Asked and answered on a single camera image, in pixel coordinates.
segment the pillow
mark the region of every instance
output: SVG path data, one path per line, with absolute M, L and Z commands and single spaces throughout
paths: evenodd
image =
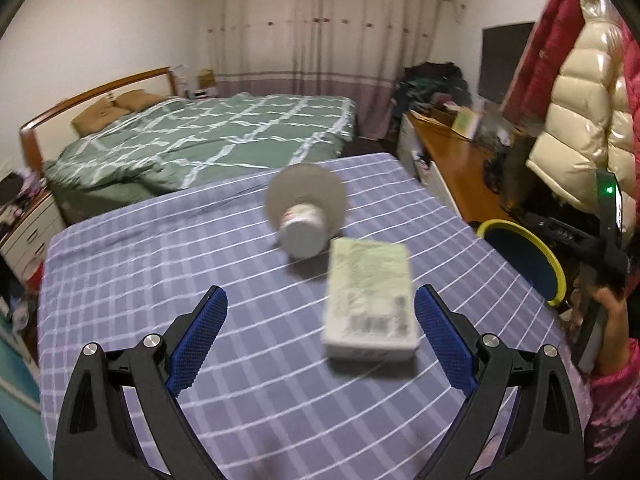
M 128 113 L 128 110 L 116 108 L 107 98 L 103 97 L 75 117 L 71 121 L 71 125 L 80 137 L 86 137 L 105 129 L 113 121 Z
M 132 90 L 119 95 L 116 98 L 116 106 L 126 108 L 132 112 L 141 112 L 150 106 L 161 103 L 165 99 L 166 97 L 158 94 L 148 94 L 144 90 Z

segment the cream puffer jacket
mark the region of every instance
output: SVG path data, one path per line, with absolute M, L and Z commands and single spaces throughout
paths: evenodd
M 597 214 L 595 169 L 616 174 L 623 230 L 636 225 L 633 125 L 622 75 L 622 20 L 609 0 L 580 0 L 585 25 L 556 78 L 527 167 L 562 200 Z

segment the metal screw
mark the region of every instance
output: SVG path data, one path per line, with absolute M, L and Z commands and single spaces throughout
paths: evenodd
M 500 339 L 497 335 L 485 334 L 482 336 L 482 342 L 489 348 L 495 348 L 500 344 Z
M 158 334 L 149 334 L 144 338 L 142 343 L 147 348 L 153 348 L 154 346 L 158 346 L 160 343 L 160 336 Z
M 98 345 L 96 343 L 89 343 L 82 349 L 84 355 L 93 355 L 98 351 Z
M 558 355 L 558 349 L 553 345 L 545 345 L 542 351 L 549 357 L 556 357 Z

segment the purple plaid tablecloth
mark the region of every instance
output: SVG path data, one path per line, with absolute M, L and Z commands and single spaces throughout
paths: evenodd
M 324 164 L 346 183 L 342 234 L 402 242 L 414 285 L 431 283 L 480 333 L 517 348 L 558 344 L 542 298 L 473 230 L 389 155 Z M 415 369 L 327 362 L 322 350 L 327 255 L 292 262 L 262 204 L 276 172 L 217 182 L 76 224 L 52 241 L 38 311 L 41 404 L 52 446 L 82 346 L 105 350 L 162 333 L 210 285 L 228 316 L 178 401 L 230 479 L 408 479 L 463 401 L 423 337 Z M 495 430 L 506 424 L 513 391 Z M 134 391 L 127 403 L 151 466 L 164 469 Z

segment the blue gripper pad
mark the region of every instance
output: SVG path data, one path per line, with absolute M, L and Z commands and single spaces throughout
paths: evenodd
M 465 396 L 469 397 L 478 386 L 474 374 L 474 356 L 447 314 L 443 312 L 443 308 L 446 306 L 441 306 L 425 286 L 415 293 L 415 317 L 424 335 L 427 336 L 451 386 L 462 390 Z
M 211 295 L 208 292 L 202 302 L 204 304 L 201 310 L 191 321 L 170 357 L 169 377 L 165 384 L 174 397 L 193 384 L 226 319 L 226 292 L 223 289 L 218 287 Z

